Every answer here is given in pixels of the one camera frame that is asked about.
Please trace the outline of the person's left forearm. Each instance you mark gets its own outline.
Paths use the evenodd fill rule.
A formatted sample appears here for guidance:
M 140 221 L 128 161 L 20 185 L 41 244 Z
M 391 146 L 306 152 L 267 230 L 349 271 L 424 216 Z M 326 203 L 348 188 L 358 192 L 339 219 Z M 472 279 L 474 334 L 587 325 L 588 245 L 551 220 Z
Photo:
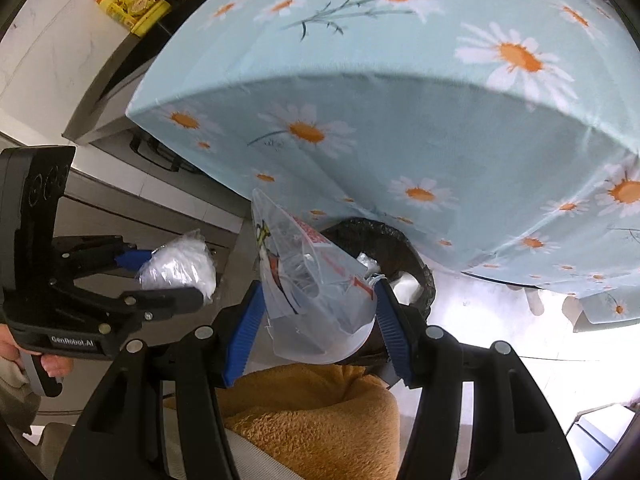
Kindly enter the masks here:
M 1 359 L 0 374 L 1 416 L 10 428 L 30 434 L 40 396 L 32 391 L 28 378 L 15 363 Z

